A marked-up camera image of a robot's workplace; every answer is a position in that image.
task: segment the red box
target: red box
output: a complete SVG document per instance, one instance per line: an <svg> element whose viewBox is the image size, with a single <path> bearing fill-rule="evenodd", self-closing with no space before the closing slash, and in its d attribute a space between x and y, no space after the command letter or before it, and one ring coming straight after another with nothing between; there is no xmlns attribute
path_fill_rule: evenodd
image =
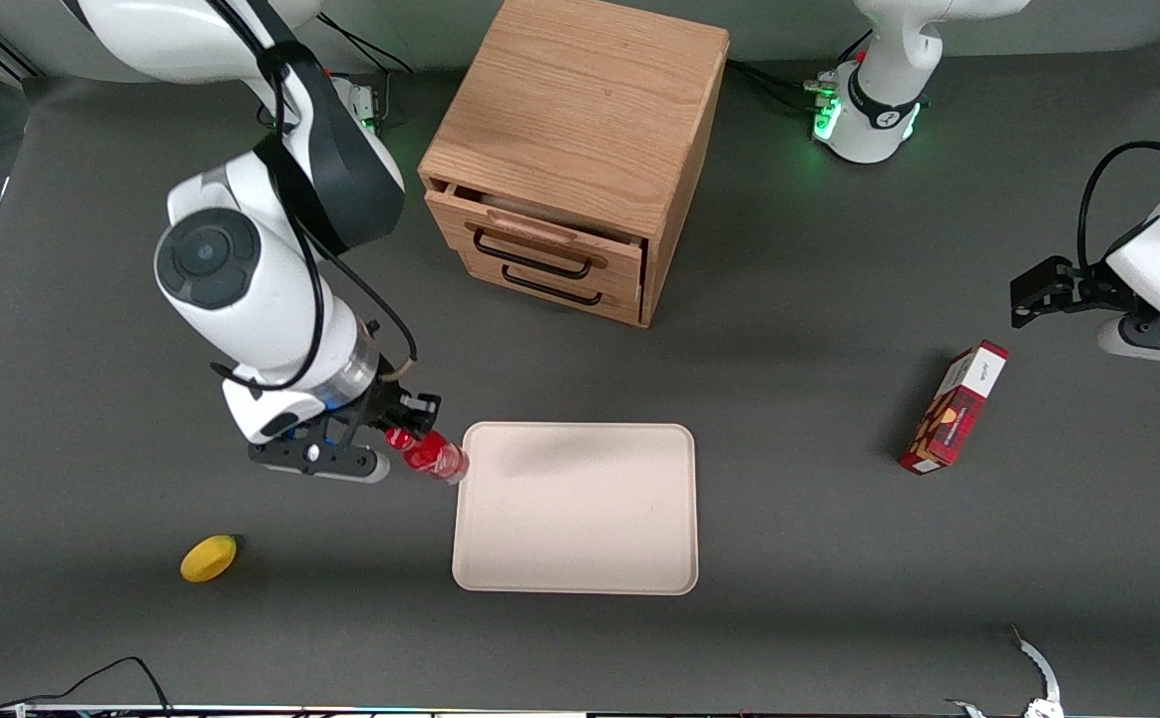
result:
<svg viewBox="0 0 1160 718"><path fill-rule="evenodd" d="M1008 358L1002 347L983 341L952 360L935 400L916 427L916 437L899 457L904 469L925 476L957 463L965 437L974 429L983 402Z"/></svg>

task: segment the gray mat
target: gray mat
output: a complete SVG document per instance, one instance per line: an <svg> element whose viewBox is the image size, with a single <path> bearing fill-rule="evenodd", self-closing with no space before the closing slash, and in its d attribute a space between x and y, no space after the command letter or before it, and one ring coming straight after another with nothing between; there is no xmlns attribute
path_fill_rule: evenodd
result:
<svg viewBox="0 0 1160 718"><path fill-rule="evenodd" d="M0 210L0 701L136 653L181 703L1017 713L1041 686L1013 619L1068 712L1160 715L1160 365L1100 354L1097 317L1013 332L1007 306L1009 278L1071 251L1095 160L1160 138L1160 46L948 60L884 167L829 158L727 75L647 332L466 277L414 173L456 81L398 82L385 140L409 204L348 262L415 327L408 386L445 397L449 435L689 427L697 589L462 592L450 487L248 464L151 253L167 188L249 146L255 102L60 81ZM1093 235L1159 196L1160 159L1126 158ZM1014 357L963 464L902 472L950 355L980 339ZM215 532L246 553L188 586L181 554ZM152 696L129 673L78 698Z"/></svg>

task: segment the green status light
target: green status light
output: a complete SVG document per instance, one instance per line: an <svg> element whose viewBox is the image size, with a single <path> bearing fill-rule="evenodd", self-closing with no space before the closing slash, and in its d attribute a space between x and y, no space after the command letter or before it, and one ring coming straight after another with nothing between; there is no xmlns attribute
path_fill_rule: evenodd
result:
<svg viewBox="0 0 1160 718"><path fill-rule="evenodd" d="M818 110L814 118L814 135L820 139L832 137L832 129L836 128L836 118L841 115L841 101L832 96L832 101Z"/></svg>
<svg viewBox="0 0 1160 718"><path fill-rule="evenodd" d="M912 109L912 118L907 121L907 129L902 131L902 138L907 139L912 137L912 128L916 124L916 115L921 114L921 102L916 102L915 108Z"/></svg>

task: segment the wooden cabinet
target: wooden cabinet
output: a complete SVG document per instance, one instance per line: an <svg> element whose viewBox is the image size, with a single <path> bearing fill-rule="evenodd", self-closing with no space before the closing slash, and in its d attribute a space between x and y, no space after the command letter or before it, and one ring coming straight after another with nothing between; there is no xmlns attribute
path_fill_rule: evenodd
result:
<svg viewBox="0 0 1160 718"><path fill-rule="evenodd" d="M420 176L473 277L648 327L730 36L597 0L506 0Z"/></svg>

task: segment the red bottle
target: red bottle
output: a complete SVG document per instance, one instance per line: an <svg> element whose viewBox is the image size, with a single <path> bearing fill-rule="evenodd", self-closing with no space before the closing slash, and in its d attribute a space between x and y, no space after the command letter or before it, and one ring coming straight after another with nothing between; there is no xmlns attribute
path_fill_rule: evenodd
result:
<svg viewBox="0 0 1160 718"><path fill-rule="evenodd" d="M406 429L387 429L384 440L393 449L401 451L407 466L416 472L428 473L435 479L442 479L448 485L465 478L469 472L469 455L437 431L429 431L425 437L411 436Z"/></svg>

